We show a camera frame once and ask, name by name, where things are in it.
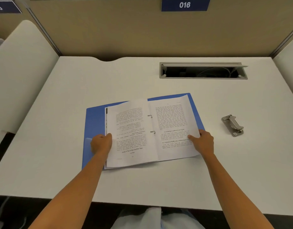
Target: person's left hand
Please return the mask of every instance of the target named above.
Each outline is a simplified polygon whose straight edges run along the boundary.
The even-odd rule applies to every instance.
[[[111,145],[112,145],[112,137],[111,134],[108,133],[106,136],[102,134],[98,134],[93,137],[91,143],[91,151],[94,154],[103,154],[108,155]]]

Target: white side partition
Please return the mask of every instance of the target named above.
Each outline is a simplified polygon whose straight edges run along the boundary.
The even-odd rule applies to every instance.
[[[293,40],[274,58],[274,62],[293,92]]]
[[[59,56],[30,21],[0,46],[0,130],[16,133]]]

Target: sign reading 015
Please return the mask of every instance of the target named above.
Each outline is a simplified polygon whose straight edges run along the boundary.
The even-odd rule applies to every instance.
[[[21,14],[20,9],[13,0],[0,0],[0,14]]]
[[[161,11],[207,11],[210,0],[161,0]]]

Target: document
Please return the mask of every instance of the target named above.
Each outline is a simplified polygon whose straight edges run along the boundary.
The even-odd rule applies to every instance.
[[[187,95],[108,107],[106,131],[113,136],[106,169],[199,154],[187,137],[200,136]]]

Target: clothing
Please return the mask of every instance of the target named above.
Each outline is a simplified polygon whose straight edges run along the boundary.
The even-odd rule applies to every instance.
[[[161,207],[151,207],[139,215],[121,212],[111,229],[205,229],[191,213],[179,209],[164,214]]]

